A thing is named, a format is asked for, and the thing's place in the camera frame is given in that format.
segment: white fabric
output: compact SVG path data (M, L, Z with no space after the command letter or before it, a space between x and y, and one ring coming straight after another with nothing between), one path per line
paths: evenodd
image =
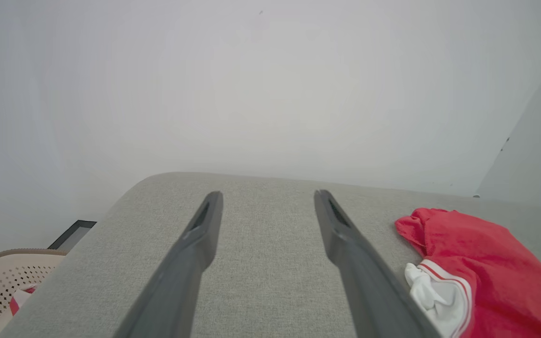
M471 318L471 288L468 282L429 260L423 260L418 267L406 264L404 276L410 285L412 299L439 334L459 337Z

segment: white stripe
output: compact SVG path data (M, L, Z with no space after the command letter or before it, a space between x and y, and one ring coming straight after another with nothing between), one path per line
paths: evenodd
M473 305L473 297L472 297L471 285L469 284L469 282L467 282L466 279L458 277L458 276L454 276L453 274L448 273L447 271L442 269L442 267L440 267L440 265L437 265L436 263L434 263L433 261L430 261L429 259L423 259L421 264L424 264L427 267L429 267L430 269L434 270L435 273L440 275L442 278L450 279L452 281L443 280L442 278L438 278L437 276L435 276L433 274L432 271L430 271L429 269L426 269L422 265L419 265L418 268L422 269L425 272L427 272L427 274L429 274L429 276L431 276L431 278L433 278L434 280L440 281L440 282L453 283L454 285L457 286L457 288L461 291L461 293L466 295L466 298L464 299L465 318L464 318L464 321L463 321L462 325L460 325L460 327L453 334L453 337L459 337L464 332L464 330L466 330L466 328L469 325L469 322L471 321L471 313L472 313L471 311L472 311L472 305ZM462 287L459 283L457 283L457 282L455 282L453 280L456 280L456 281L462 283L464 285L464 287Z

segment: beige laundry basket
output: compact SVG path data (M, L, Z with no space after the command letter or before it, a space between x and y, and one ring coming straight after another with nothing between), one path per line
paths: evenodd
M11 320L9 300L24 284L40 284L62 261L66 252L14 249L0 252L0 332Z

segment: gray upholstery fabric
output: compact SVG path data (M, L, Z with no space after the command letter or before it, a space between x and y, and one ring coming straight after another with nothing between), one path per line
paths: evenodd
M110 337L204 196L224 194L216 258L193 337L351 337L339 271L324 253L313 192L330 190L403 283L420 257L394 221L456 209L511 229L541 259L541 210L466 197L321 182L167 173L129 190L14 317L3 338Z

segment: red cloth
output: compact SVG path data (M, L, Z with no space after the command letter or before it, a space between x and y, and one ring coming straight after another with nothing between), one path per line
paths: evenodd
M24 305L28 297L35 292L34 284L29 285L27 289L18 289L14 292L14 295L11 297L11 300L9 301L9 310L11 310L11 315L15 316L15 314L20 310L20 308Z
M463 337L541 337L541 263L508 229L425 208L395 226L423 258L471 285L472 315Z

